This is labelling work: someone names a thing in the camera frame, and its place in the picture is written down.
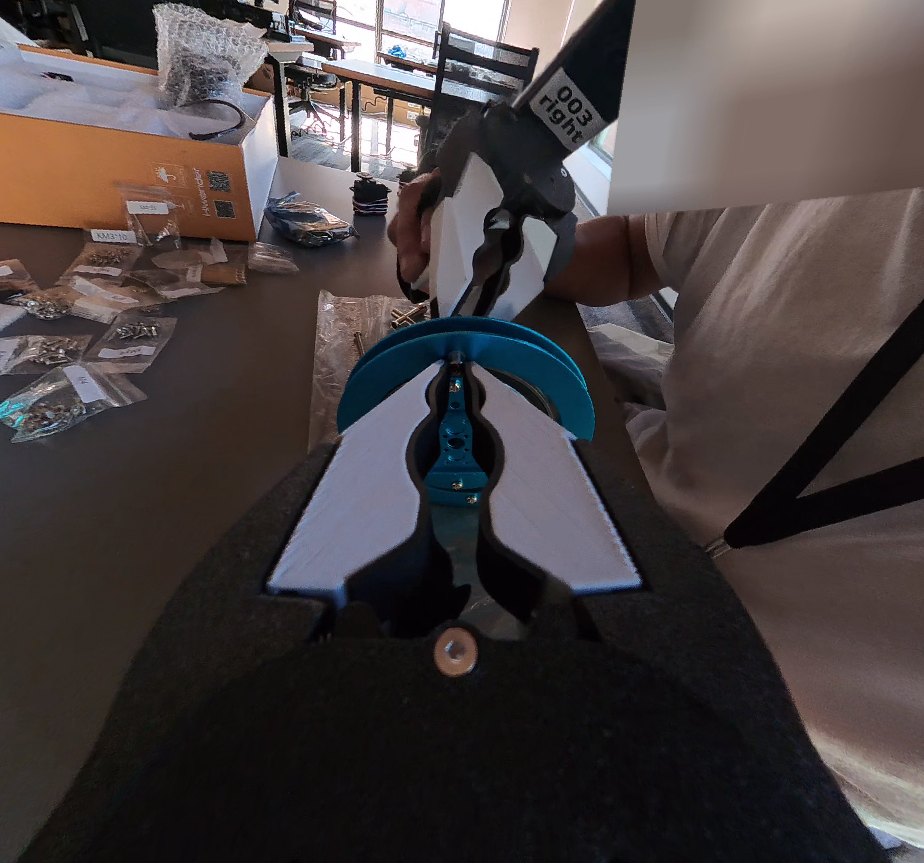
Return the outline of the orange and white cardboard box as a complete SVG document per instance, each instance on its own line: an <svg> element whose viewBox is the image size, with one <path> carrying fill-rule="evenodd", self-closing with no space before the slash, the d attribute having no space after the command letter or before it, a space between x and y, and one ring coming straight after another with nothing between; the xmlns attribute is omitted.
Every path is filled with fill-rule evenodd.
<svg viewBox="0 0 924 863"><path fill-rule="evenodd" d="M155 187L180 233L254 240L279 153L272 99L167 109L155 71L2 43L2 221L117 228Z"/></svg>

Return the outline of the black servo motor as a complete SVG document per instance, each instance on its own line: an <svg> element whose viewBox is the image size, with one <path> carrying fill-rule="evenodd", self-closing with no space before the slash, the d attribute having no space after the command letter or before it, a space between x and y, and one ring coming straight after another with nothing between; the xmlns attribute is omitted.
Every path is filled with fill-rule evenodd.
<svg viewBox="0 0 924 863"><path fill-rule="evenodd" d="M352 186L353 212L358 217L384 217L389 209L391 189L368 173L357 173Z"/></svg>

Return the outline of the clear bubble bag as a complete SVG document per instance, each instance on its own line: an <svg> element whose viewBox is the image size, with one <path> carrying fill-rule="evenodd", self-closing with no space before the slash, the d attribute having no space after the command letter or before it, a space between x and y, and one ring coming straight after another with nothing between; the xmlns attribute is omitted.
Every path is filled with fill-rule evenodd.
<svg viewBox="0 0 924 863"><path fill-rule="evenodd" d="M268 46L253 26L175 2L153 8L159 89L174 107L218 100L239 104Z"/></svg>

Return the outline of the pile of small screw bags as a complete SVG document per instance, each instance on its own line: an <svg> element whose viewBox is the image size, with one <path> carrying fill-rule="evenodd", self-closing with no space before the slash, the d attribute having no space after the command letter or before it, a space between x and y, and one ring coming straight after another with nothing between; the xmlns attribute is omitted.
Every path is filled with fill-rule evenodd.
<svg viewBox="0 0 924 863"><path fill-rule="evenodd" d="M104 412L136 405L130 379L149 369L179 320L167 306L248 282L250 272L294 274L291 255L260 241L227 247L218 237L184 247L179 197L165 187L120 183L125 225L85 229L83 244L55 283L41 288L18 258L2 260L2 331L30 318L76 318L105 326L87 333L2 336L2 378L34 376L2 399L2 427L25 444L71 430Z"/></svg>

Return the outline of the person's right forearm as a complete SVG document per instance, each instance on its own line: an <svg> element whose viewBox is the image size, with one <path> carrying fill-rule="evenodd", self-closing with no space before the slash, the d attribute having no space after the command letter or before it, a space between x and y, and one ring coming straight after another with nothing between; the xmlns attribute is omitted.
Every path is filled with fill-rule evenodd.
<svg viewBox="0 0 924 863"><path fill-rule="evenodd" d="M571 261L548 282L544 294L600 308L652 296L663 288L640 214L579 223Z"/></svg>

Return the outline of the grey desk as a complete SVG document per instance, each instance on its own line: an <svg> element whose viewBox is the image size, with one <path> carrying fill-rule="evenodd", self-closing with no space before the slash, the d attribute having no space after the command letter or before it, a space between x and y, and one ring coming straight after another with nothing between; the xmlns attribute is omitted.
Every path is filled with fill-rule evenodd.
<svg viewBox="0 0 924 863"><path fill-rule="evenodd" d="M2 429L2 861L69 788L175 589L307 454L319 291L400 296L385 219L354 225L296 249L298 274L169 304L147 400L43 441Z"/></svg>

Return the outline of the person's right hand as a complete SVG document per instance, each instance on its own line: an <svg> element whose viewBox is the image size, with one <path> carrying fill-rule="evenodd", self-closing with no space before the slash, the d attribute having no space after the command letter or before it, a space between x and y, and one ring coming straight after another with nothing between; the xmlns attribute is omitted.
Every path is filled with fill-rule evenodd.
<svg viewBox="0 0 924 863"><path fill-rule="evenodd" d="M397 252L398 283L408 299L422 293L414 285L430 265L433 211L441 191L438 168L416 176L400 189L397 211L387 226Z"/></svg>

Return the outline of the wood-edged desk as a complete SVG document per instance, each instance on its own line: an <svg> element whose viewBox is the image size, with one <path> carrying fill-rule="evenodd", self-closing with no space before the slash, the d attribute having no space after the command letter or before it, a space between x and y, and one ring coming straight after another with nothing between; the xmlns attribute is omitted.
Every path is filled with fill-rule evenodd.
<svg viewBox="0 0 924 863"><path fill-rule="evenodd" d="M388 101L401 100L424 107L433 104L435 79L393 67L355 59L325 61L324 71L350 85L350 160L351 171L361 169L362 87L368 87Z"/></svg>

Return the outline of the blue round turntable base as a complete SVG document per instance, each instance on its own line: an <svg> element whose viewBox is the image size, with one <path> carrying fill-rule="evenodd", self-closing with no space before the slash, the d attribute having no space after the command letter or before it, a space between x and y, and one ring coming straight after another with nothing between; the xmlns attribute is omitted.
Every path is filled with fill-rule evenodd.
<svg viewBox="0 0 924 863"><path fill-rule="evenodd" d="M453 354L491 372L575 438L591 440L596 417L586 380L571 356L536 331L489 317L452 316L394 331L364 352L339 402L339 432L367 415L433 363ZM470 420L460 399L442 414L440 453L425 476L431 503L475 509L488 483L471 451Z"/></svg>

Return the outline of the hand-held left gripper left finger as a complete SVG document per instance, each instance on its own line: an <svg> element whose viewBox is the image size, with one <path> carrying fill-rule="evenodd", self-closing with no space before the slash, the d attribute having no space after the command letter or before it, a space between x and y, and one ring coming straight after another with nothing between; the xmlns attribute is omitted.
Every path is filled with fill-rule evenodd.
<svg viewBox="0 0 924 863"><path fill-rule="evenodd" d="M440 456L446 364L412 378L343 433L266 590L372 608L401 638L456 619L468 587L437 542L424 478Z"/></svg>

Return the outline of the bag of black parts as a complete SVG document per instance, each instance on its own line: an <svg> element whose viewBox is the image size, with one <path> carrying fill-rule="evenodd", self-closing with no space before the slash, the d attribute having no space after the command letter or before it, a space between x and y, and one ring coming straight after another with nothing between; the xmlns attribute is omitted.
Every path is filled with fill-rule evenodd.
<svg viewBox="0 0 924 863"><path fill-rule="evenodd" d="M305 247L342 243L358 236L354 226L296 191L268 199L265 220L287 240Z"/></svg>

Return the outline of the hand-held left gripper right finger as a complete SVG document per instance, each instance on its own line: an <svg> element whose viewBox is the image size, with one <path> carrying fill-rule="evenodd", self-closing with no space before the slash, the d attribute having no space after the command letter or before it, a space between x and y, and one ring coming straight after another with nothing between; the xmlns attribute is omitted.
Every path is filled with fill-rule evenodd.
<svg viewBox="0 0 924 863"><path fill-rule="evenodd" d="M472 363L472 428L492 453L479 507L485 590L521 623L546 603L639 590L629 549L576 449L576 437Z"/></svg>

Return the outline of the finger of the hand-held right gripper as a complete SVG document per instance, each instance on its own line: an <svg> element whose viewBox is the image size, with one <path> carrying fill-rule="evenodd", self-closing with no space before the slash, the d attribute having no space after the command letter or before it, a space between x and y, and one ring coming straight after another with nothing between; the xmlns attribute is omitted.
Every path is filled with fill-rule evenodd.
<svg viewBox="0 0 924 863"><path fill-rule="evenodd" d="M502 187L489 164L470 154L454 195L433 211L430 295L438 317L453 315L473 284L473 259L484 243L485 219L502 201Z"/></svg>
<svg viewBox="0 0 924 863"><path fill-rule="evenodd" d="M557 234L537 218L492 215L472 261L468 315L513 322L544 289Z"/></svg>

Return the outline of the large clear plastic bag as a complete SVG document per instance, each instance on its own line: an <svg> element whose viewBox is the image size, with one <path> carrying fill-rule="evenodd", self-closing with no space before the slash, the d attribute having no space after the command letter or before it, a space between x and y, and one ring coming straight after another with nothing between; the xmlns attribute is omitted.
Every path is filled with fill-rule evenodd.
<svg viewBox="0 0 924 863"><path fill-rule="evenodd" d="M309 451L337 437L336 410L355 367L353 332L362 332L366 352L394 331L390 326L391 310L407 309L413 304L416 303L380 295L353 297L319 292L308 415ZM451 558L455 582L471 588L461 620L489 638L524 639L525 626L496 603L479 580L475 491L464 486L460 491L443 494L429 488L429 496L434 533Z"/></svg>

